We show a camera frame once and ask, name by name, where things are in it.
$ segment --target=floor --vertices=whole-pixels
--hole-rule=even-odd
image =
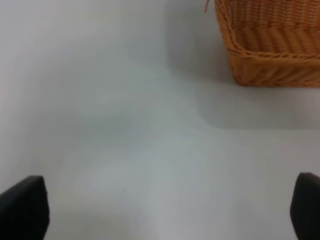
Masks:
[[[1,0],[0,191],[43,175],[46,240],[292,240],[320,90],[235,84],[194,0]]]

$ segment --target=basket side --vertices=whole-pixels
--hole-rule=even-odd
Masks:
[[[219,24],[220,32],[228,53],[234,55],[239,49],[236,47],[236,35],[231,25],[231,15],[228,14],[227,2],[215,0],[215,14]]]
[[[251,87],[320,87],[320,66],[261,65],[230,59],[234,79]]]
[[[216,0],[233,30],[239,28],[319,28],[320,0]]]

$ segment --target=orange wicker basket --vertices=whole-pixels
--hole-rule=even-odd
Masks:
[[[320,0],[215,0],[235,80],[320,87]]]

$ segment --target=black plastic piece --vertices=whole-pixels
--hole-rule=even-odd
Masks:
[[[0,195],[0,240],[43,240],[49,214],[44,178],[27,177]]]
[[[299,240],[320,240],[320,177],[300,173],[294,187],[290,216]]]

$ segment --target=woven basket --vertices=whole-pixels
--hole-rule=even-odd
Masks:
[[[320,0],[215,0],[235,80],[320,87]]]

